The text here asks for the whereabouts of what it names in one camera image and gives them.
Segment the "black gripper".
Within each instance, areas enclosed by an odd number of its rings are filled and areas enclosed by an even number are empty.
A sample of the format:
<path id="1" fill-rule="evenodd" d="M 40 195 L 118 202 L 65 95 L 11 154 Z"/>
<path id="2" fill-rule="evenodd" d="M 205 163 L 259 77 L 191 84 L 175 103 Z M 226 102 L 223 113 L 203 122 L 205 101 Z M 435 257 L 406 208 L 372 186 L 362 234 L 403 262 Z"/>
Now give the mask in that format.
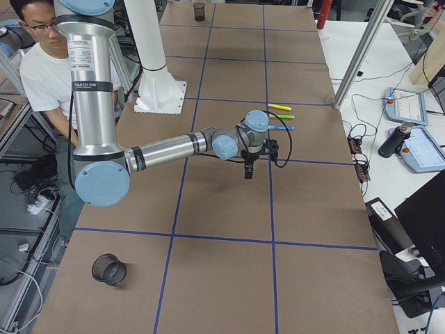
<path id="1" fill-rule="evenodd" d="M 265 155 L 265 149 L 262 145 L 249 147 L 241 150 L 241 157 L 244 159 L 244 178 L 250 179 L 254 175 L 254 162 L 261 156 Z"/>

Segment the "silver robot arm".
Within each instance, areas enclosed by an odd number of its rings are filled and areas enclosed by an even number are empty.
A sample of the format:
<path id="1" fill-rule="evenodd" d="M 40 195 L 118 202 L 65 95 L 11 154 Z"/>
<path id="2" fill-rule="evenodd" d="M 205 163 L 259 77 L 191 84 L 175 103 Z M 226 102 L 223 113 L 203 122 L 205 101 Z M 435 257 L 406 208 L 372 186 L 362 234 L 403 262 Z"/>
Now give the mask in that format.
<path id="1" fill-rule="evenodd" d="M 120 202 L 128 193 L 132 173 L 181 158 L 213 151 L 219 159 L 241 156 L 245 176 L 261 155 L 275 156 L 267 139 L 269 117 L 250 111 L 231 130 L 208 127 L 200 132 L 123 148 L 117 141 L 113 115 L 113 84 L 109 45 L 114 36 L 112 1 L 56 1 L 58 30 L 67 38 L 72 93 L 79 145 L 74 150 L 74 188 L 95 207 Z M 153 1 L 127 1 L 127 16 L 143 73 L 135 110 L 140 113 L 181 112 L 186 83 L 169 73 Z"/>

